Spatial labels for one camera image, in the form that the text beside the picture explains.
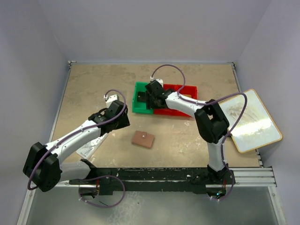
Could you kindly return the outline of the pink leather card holder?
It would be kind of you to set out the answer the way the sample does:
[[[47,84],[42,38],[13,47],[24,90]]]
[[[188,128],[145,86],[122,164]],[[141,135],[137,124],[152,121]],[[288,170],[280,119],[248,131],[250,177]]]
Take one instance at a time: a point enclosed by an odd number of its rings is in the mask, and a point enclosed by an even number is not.
[[[154,139],[155,136],[153,134],[137,130],[133,135],[131,143],[133,145],[150,149],[154,143]]]

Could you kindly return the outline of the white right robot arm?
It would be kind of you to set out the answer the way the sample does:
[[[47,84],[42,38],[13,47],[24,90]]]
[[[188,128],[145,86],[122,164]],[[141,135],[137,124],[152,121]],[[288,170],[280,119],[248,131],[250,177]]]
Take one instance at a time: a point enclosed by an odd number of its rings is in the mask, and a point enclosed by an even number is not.
[[[229,121],[218,103],[199,101],[181,95],[173,89],[165,90],[160,82],[148,83],[145,91],[147,109],[172,109],[193,117],[199,135],[208,145],[207,176],[213,183],[223,183],[229,172],[224,154],[224,138]]]

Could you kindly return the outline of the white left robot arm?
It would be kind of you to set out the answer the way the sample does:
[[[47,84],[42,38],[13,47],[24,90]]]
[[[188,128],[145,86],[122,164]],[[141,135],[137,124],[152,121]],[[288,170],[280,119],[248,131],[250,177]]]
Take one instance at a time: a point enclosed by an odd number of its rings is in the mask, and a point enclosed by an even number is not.
[[[114,100],[108,108],[92,114],[80,127],[58,140],[33,144],[23,168],[23,173],[29,178],[28,189],[33,190],[31,183],[34,183],[41,191],[47,192],[61,181],[74,179],[93,183],[97,173],[88,160],[64,161],[85,144],[129,126],[127,112],[125,103]]]

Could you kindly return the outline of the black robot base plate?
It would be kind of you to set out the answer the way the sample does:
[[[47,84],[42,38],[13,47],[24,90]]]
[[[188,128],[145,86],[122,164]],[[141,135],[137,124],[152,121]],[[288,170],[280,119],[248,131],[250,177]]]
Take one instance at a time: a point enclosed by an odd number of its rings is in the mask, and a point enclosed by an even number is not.
[[[234,185],[232,170],[216,172],[210,167],[100,168],[85,160],[91,171],[86,178],[72,179],[72,185],[95,185],[99,195],[127,192],[192,192],[205,194],[209,186]]]

